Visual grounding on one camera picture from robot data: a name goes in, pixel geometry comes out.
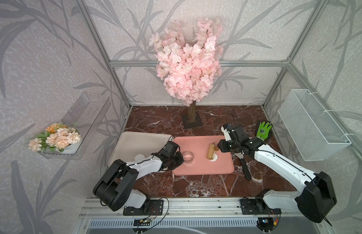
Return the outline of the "wooden rolling pin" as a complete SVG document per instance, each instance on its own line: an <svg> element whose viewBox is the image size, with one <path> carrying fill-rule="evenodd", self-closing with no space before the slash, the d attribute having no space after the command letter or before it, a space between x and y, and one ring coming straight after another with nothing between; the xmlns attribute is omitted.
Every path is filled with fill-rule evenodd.
<svg viewBox="0 0 362 234"><path fill-rule="evenodd" d="M219 148L214 143L211 143L208 147L207 159L210 160L217 151L219 151Z"/></svg>

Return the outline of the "white dough ball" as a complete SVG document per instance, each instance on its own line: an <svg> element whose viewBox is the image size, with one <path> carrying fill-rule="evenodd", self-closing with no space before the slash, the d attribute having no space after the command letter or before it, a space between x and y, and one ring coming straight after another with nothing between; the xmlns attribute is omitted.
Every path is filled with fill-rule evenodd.
<svg viewBox="0 0 362 234"><path fill-rule="evenodd" d="M210 161L214 162L217 161L218 155L214 154L213 157L210 159Z"/></svg>

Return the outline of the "pink silicone mat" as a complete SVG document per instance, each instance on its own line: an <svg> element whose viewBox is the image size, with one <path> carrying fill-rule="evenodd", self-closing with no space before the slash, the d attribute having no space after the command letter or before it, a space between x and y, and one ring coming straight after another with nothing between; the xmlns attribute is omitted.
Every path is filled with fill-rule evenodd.
<svg viewBox="0 0 362 234"><path fill-rule="evenodd" d="M217 151L217 159L209 160L207 153L211 143L219 143L224 136L178 136L174 142L181 148L181 153L191 152L191 163L184 162L173 170L176 176L231 174L234 171L233 159L230 153Z"/></svg>

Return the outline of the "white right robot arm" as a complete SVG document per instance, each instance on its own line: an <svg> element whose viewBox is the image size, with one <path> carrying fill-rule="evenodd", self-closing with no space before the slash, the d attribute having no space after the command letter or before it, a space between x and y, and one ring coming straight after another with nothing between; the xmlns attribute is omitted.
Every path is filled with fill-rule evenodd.
<svg viewBox="0 0 362 234"><path fill-rule="evenodd" d="M263 191L258 195L263 208L299 212L308 220L320 223L337 204L331 177L325 172L313 172L289 160L257 137L248 137L239 125L221 127L224 139L218 143L223 153L241 158L248 156L286 179L295 187L293 192Z"/></svg>

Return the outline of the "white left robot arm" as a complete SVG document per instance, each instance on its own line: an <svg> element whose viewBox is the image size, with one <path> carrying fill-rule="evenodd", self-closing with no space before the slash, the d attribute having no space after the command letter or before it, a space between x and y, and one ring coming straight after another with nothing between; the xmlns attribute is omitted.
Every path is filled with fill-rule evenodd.
<svg viewBox="0 0 362 234"><path fill-rule="evenodd" d="M133 209L135 213L146 214L151 199L134 189L136 181L152 173L172 171L184 163L181 147L168 141L158 152L135 162L114 161L97 182L93 194L102 206L112 211L121 207Z"/></svg>

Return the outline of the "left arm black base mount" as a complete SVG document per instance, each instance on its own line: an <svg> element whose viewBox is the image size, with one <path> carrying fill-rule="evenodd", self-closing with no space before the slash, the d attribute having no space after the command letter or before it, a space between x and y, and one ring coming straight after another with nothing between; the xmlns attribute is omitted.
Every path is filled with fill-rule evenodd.
<svg viewBox="0 0 362 234"><path fill-rule="evenodd" d="M144 193L133 190L124 204L124 216L157 216L162 215L164 209L163 199L151 199Z"/></svg>

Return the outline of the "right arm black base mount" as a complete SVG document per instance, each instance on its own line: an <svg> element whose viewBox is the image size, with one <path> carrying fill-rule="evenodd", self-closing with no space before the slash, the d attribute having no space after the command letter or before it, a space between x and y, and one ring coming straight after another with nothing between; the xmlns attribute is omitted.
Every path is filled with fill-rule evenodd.
<svg viewBox="0 0 362 234"><path fill-rule="evenodd" d="M280 209L269 208L263 198L268 189L263 190L254 198L242 198L240 200L241 211L243 215L280 215L282 211Z"/></svg>

